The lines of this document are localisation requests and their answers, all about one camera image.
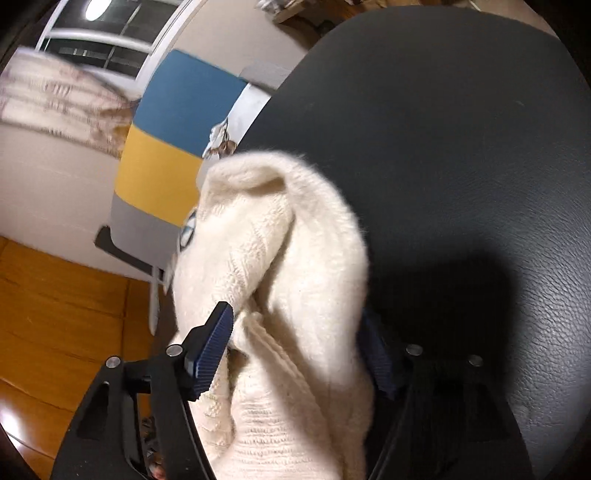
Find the metal screw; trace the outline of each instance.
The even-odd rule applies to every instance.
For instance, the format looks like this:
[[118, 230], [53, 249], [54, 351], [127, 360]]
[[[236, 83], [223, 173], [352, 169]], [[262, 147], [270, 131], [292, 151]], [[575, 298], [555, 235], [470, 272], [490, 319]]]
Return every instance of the metal screw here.
[[115, 368], [118, 367], [120, 363], [121, 358], [119, 358], [118, 356], [112, 356], [107, 359], [105, 365], [107, 366], [107, 368]]
[[473, 367], [481, 367], [482, 365], [484, 365], [484, 360], [481, 356], [470, 355], [468, 357], [468, 363]]
[[166, 349], [166, 354], [168, 356], [179, 356], [181, 353], [183, 353], [183, 347], [180, 345], [170, 345]]
[[407, 354], [412, 356], [421, 356], [423, 354], [423, 347], [420, 345], [415, 345], [411, 343], [407, 345]]

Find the yellow stripe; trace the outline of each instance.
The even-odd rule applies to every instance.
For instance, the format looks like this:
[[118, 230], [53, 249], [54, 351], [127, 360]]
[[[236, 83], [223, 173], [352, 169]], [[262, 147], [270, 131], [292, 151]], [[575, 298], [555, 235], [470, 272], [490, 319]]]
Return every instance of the yellow stripe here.
[[199, 199], [200, 157], [162, 142], [132, 125], [125, 142], [115, 193], [139, 210], [182, 226]]

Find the window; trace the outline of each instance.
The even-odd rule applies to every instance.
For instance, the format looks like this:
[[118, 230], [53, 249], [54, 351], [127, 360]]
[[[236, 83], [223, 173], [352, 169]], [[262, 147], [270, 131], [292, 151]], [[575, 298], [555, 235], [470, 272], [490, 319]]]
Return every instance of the window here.
[[[88, 20], [96, 2], [96, 17]], [[184, 23], [205, 0], [61, 0], [36, 49], [141, 95]]]
[[44, 51], [54, 53], [72, 63], [111, 70], [136, 78], [148, 57], [147, 53], [86, 40], [49, 38]]
[[121, 35], [153, 43], [180, 0], [112, 0], [99, 18], [85, 18], [88, 0], [70, 0], [54, 28], [76, 28]]

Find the white knit sweater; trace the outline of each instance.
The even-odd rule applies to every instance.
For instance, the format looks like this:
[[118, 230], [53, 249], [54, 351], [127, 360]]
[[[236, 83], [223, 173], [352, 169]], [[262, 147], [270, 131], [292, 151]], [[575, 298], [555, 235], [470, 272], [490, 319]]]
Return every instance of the white knit sweater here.
[[174, 301], [182, 340], [218, 301], [227, 354], [191, 404], [219, 480], [363, 480], [373, 389], [355, 345], [368, 261], [338, 191], [282, 153], [213, 166]]

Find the black leather seat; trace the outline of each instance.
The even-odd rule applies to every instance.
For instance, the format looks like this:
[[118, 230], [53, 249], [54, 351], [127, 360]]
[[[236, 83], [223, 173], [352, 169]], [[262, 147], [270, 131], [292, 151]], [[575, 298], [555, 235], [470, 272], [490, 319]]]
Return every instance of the black leather seat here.
[[371, 302], [402, 339], [478, 354], [534, 472], [591, 407], [591, 92], [561, 42], [456, 8], [331, 32], [239, 150], [304, 154], [366, 230]]

